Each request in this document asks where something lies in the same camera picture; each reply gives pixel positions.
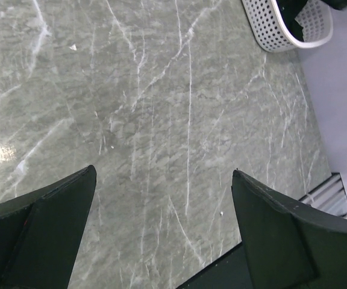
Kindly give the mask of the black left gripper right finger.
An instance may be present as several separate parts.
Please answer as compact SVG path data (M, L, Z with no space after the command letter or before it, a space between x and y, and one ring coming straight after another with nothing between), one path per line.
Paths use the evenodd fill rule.
M233 172L234 209L254 288L347 288L347 220Z

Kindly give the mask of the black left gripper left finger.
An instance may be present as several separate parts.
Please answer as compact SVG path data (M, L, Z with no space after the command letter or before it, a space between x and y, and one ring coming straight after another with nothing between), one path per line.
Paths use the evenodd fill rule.
M89 165L0 203L0 288L67 288L95 194Z

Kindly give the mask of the black t shirt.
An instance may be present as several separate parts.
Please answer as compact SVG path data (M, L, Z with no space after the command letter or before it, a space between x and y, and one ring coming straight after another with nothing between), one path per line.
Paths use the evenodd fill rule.
M296 17L306 6L307 0L277 0L283 21L289 32L299 41L304 41L302 26L297 23ZM328 6L335 10L344 10L347 0L323 0Z

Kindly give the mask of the white perforated plastic basket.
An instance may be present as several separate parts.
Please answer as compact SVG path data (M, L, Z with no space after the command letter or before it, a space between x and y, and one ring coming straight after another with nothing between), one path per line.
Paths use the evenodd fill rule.
M331 9L322 1L308 1L295 17L302 27L302 41L289 31L276 1L243 1L242 4L257 43L267 52L317 48L332 38Z

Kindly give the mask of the aluminium table edge rail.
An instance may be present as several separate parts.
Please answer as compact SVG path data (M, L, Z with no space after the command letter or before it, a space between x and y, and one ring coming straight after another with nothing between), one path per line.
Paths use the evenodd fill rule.
M335 216L347 214L347 195L340 173L332 175L300 198L300 202Z

